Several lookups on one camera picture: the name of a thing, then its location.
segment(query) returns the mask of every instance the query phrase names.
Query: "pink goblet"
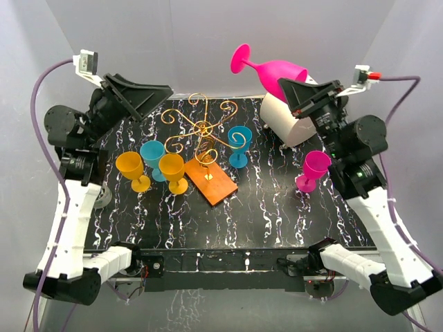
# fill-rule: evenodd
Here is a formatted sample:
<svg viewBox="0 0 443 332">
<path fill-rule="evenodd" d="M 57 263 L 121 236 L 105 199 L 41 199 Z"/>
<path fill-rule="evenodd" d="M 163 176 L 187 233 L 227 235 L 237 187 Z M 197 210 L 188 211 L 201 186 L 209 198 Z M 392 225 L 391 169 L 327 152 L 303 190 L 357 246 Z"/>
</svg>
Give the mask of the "pink goblet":
<svg viewBox="0 0 443 332">
<path fill-rule="evenodd" d="M 280 78 L 288 78 L 294 81 L 306 82 L 306 68 L 283 60 L 273 60 L 263 64 L 254 64 L 253 62 L 249 61 L 250 54 L 251 48 L 248 44 L 239 46 L 239 48 L 237 48 L 237 50 L 234 52 L 233 58 L 230 61 L 230 71 L 232 71 L 234 74 L 238 74 L 246 65 L 251 66 L 257 71 L 263 87 L 271 95 L 274 95 L 282 102 L 286 102 L 286 98 L 284 97 L 282 88 L 280 88 L 280 85 L 278 84 L 278 80 Z"/>
<path fill-rule="evenodd" d="M 303 175 L 296 178 L 297 188 L 301 192 L 312 192 L 316 189 L 316 180 L 326 174 L 331 165 L 331 158 L 322 151 L 311 151 L 303 163 Z"/>
</svg>

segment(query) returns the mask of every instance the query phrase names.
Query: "gold wire rack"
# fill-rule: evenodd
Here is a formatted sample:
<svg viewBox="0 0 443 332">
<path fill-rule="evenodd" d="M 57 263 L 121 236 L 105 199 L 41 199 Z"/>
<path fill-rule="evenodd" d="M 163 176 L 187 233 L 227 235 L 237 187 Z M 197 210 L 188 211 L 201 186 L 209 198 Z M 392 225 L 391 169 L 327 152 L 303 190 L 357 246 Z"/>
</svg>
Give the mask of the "gold wire rack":
<svg viewBox="0 0 443 332">
<path fill-rule="evenodd" d="M 222 117 L 221 120 L 216 124 L 211 124 L 208 121 L 208 98 L 203 93 L 193 93 L 189 96 L 188 102 L 191 105 L 197 105 L 201 100 L 201 97 L 205 100 L 205 114 L 203 120 L 193 122 L 187 116 L 185 116 L 178 109 L 167 109 L 161 114 L 161 121 L 166 124 L 172 124 L 175 122 L 175 117 L 171 114 L 172 112 L 178 113 L 184 120 L 186 120 L 189 124 L 192 125 L 191 131 L 189 133 L 184 133 L 180 135 L 170 136 L 165 141 L 165 150 L 169 154 L 179 154 L 183 151 L 183 144 L 180 142 L 173 142 L 173 140 L 177 140 L 180 138 L 184 138 L 187 136 L 196 135 L 198 136 L 197 147 L 194 150 L 194 157 L 199 162 L 200 166 L 205 167 L 207 169 L 206 179 L 210 180 L 212 177 L 209 172 L 208 165 L 215 162 L 218 158 L 218 151 L 214 148 L 216 142 L 220 142 L 231 149 L 241 149 L 246 144 L 246 138 L 241 133 L 233 133 L 232 140 L 234 142 L 238 142 L 238 139 L 241 138 L 240 142 L 243 142 L 241 146 L 234 147 L 223 140 L 220 140 L 217 136 L 214 135 L 214 130 L 222 125 L 225 121 L 231 119 L 238 111 L 238 106 L 236 102 L 231 100 L 226 100 L 220 104 L 220 109 L 223 112 L 230 112 L 226 117 Z"/>
</svg>

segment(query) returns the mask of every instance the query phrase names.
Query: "orange wooden block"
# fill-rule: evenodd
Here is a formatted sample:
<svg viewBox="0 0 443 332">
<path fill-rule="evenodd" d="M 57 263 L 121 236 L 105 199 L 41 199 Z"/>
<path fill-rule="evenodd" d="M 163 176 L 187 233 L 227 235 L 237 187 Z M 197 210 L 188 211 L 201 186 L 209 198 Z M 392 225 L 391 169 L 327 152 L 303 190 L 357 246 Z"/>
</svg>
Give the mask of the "orange wooden block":
<svg viewBox="0 0 443 332">
<path fill-rule="evenodd" d="M 208 173 L 207 169 L 200 166 L 196 158 L 185 164 L 185 173 L 209 203 L 216 206 L 216 204 L 237 191 L 238 186 L 223 172 L 217 163 L 212 163 L 208 167 L 213 176 L 209 181 L 205 178 Z"/>
</svg>

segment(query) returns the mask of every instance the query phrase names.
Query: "white container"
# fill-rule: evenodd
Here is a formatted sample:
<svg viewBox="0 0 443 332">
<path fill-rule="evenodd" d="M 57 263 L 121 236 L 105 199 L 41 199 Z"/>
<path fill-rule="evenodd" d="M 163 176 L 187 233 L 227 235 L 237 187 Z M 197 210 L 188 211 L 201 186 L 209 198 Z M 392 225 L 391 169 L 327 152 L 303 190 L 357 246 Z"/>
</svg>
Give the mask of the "white container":
<svg viewBox="0 0 443 332">
<path fill-rule="evenodd" d="M 288 105 L 270 93 L 267 93 L 263 98 L 260 117 L 266 124 L 265 128 L 269 126 L 283 141 L 285 147 L 295 147 L 316 133 L 311 119 L 295 119 Z"/>
</svg>

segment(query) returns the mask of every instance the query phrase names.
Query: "marble tabletop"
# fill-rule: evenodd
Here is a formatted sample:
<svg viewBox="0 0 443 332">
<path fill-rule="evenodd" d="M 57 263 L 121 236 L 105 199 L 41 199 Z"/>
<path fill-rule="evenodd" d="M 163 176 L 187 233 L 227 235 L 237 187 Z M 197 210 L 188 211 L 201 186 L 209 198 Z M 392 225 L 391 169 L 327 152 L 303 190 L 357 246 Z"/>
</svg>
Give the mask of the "marble tabletop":
<svg viewBox="0 0 443 332">
<path fill-rule="evenodd" d="M 216 123 L 224 100 L 209 100 L 208 120 Z M 220 167 L 237 183 L 238 191 L 214 208 L 189 181 L 188 191 L 175 196 L 167 183 L 157 183 L 144 194 L 131 190 L 131 183 L 118 172 L 116 158 L 126 151 L 139 151 L 148 140 L 165 140 L 188 133 L 191 126 L 180 117 L 174 124 L 161 122 L 161 112 L 176 108 L 192 121 L 204 116 L 204 103 L 196 106 L 187 100 L 168 100 L 143 122 L 122 121 L 102 140 L 109 150 L 105 183 L 113 192 L 111 203 L 94 210 L 85 249 L 106 249 L 115 241 L 137 243 L 142 249 L 230 249 L 230 248 L 306 248 L 324 237 L 332 237 L 349 247 L 373 246 L 364 225 L 334 190 L 328 176 L 320 179 L 311 194 L 302 194 L 294 178 L 302 173 L 308 152 L 323 149 L 317 136 L 293 148 L 282 149 L 282 142 L 259 117 L 259 98 L 235 99 L 239 111 L 216 128 L 214 133 L 227 141 L 228 130 L 245 125 L 253 132 L 246 153 L 248 165 L 235 169 L 229 165 L 232 151 L 217 143 Z M 192 158 L 195 136 L 181 140 L 185 161 Z M 150 177 L 152 169 L 145 166 Z"/>
</svg>

